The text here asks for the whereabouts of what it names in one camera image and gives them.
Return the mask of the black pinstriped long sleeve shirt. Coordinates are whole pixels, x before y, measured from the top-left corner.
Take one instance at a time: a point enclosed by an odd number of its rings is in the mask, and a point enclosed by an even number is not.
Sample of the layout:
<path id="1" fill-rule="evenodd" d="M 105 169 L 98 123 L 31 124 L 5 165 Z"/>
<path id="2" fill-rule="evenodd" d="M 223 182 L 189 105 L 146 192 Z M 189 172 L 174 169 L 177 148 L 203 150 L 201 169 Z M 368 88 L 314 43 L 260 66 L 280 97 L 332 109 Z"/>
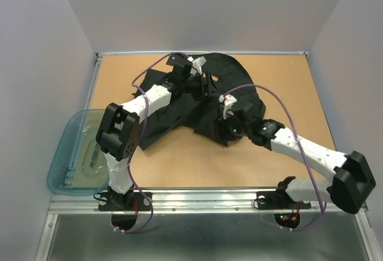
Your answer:
<path id="1" fill-rule="evenodd" d="M 219 92 L 225 93 L 234 87 L 253 82 L 245 68 L 234 57 L 221 53 L 208 53 L 204 57 L 206 64 L 203 71 L 209 71 L 212 76 L 217 77 L 214 84 Z M 194 133 L 226 146 L 229 141 L 237 138 L 231 136 L 229 139 L 221 139 L 214 135 L 214 119 L 217 116 L 217 101 L 195 101 L 191 95 L 183 94 L 174 103 L 151 114 L 139 146 L 146 150 L 179 126 L 192 128 Z"/>

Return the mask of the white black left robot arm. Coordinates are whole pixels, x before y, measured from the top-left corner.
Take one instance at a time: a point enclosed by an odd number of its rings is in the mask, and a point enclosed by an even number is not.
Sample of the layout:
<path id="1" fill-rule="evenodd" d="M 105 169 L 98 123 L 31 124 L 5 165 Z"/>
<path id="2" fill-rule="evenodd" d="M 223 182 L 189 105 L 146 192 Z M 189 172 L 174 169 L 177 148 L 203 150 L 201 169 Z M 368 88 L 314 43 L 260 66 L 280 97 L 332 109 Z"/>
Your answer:
<path id="1" fill-rule="evenodd" d="M 119 209 L 128 209 L 133 203 L 133 187 L 128 167 L 145 131 L 148 117 L 176 101 L 183 93 L 196 100 L 211 96 L 212 78 L 203 73 L 206 63 L 203 56 L 191 57 L 184 53 L 168 54 L 167 64 L 173 66 L 156 81 L 150 89 L 121 105 L 111 103 L 104 112 L 96 143 L 103 152 L 108 167 L 108 186 L 113 194 L 113 203 Z"/>

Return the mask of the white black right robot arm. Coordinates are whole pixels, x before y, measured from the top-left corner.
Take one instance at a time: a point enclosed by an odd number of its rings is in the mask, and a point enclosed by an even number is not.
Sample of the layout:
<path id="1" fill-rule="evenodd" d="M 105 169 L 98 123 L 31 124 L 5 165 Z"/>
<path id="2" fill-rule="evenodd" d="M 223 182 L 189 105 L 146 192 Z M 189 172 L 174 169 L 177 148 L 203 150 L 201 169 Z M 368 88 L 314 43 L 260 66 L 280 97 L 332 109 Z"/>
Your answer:
<path id="1" fill-rule="evenodd" d="M 254 145 L 288 156 L 322 176 L 318 181 L 287 177 L 280 182 L 275 200 L 282 207 L 321 200 L 356 214 L 376 186 L 366 157 L 358 151 L 346 154 L 294 135 L 282 123 L 264 119 L 264 109 L 232 95 L 219 97 L 217 108 L 215 134 L 219 139 L 234 141 L 245 136 Z"/>

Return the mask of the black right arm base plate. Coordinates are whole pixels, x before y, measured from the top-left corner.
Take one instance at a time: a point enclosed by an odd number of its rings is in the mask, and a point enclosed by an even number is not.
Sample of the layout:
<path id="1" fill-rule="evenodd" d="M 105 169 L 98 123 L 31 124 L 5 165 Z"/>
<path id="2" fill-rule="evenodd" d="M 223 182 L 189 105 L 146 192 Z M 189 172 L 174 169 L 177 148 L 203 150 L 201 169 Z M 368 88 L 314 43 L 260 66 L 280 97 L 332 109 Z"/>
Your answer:
<path id="1" fill-rule="evenodd" d="M 262 191 L 258 192 L 255 200 L 253 200 L 253 207 L 259 210 L 292 210 L 297 209 L 310 209 L 310 203 L 302 201 L 295 202 L 285 191 Z"/>

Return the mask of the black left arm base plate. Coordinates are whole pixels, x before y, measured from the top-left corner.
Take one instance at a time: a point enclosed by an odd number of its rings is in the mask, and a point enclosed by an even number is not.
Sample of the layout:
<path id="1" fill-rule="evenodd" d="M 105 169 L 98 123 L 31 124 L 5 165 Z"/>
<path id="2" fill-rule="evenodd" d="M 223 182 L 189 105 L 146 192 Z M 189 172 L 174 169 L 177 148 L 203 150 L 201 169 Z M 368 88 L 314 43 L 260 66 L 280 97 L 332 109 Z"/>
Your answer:
<path id="1" fill-rule="evenodd" d="M 101 192 L 93 196 L 98 201 L 98 210 L 102 212 L 128 211 L 149 212 L 149 201 L 140 192 L 128 191 L 122 195 L 112 192 Z"/>

